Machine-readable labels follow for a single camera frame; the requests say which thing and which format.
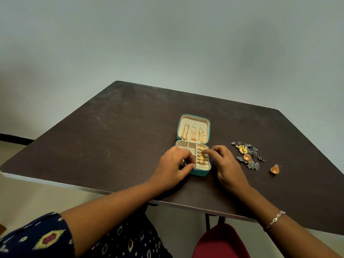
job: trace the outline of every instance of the forearm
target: forearm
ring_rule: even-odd
[[[251,187],[237,196],[256,215],[263,228],[280,211]],[[280,216],[267,233],[285,257],[340,257],[287,215]]]
[[[75,255],[82,255],[114,226],[160,193],[146,182],[61,213],[73,236]]]

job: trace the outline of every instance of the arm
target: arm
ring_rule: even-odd
[[[280,210],[249,185],[228,148],[215,146],[202,152],[215,159],[221,184],[247,205],[260,225],[265,228],[272,222]],[[267,233],[285,257],[340,257],[287,215],[280,216]]]
[[[190,164],[178,170],[183,159]],[[161,157],[159,166],[147,182],[61,213],[73,236],[75,255],[81,256],[144,203],[176,186],[191,172],[194,164],[195,159],[189,150],[172,147]]]

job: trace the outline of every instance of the hand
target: hand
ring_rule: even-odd
[[[187,165],[179,170],[179,164],[183,159]],[[163,193],[182,181],[195,167],[195,163],[195,157],[190,150],[174,146],[160,158],[159,166],[148,182],[158,187],[160,193]]]
[[[237,195],[250,188],[243,170],[226,146],[214,146],[202,150],[202,153],[212,156],[217,162],[217,178],[226,190]]]

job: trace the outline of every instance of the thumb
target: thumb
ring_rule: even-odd
[[[222,156],[219,153],[217,153],[215,150],[204,149],[204,150],[202,150],[202,153],[211,156],[213,159],[215,159],[215,161],[217,163],[219,163],[223,160]]]
[[[184,177],[186,177],[187,174],[190,173],[195,166],[196,166],[195,164],[191,163],[191,164],[187,164],[183,169],[179,170],[178,171],[179,179],[182,181]]]

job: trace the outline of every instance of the teal jewelry box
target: teal jewelry box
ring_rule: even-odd
[[[207,145],[209,137],[210,121],[208,119],[190,114],[181,116],[175,145],[183,149],[188,149],[195,157],[196,166],[190,173],[192,175],[206,176],[212,168],[209,156],[204,154],[204,160],[201,160],[202,157],[199,155],[202,151],[202,149],[199,149],[200,147],[209,149]]]

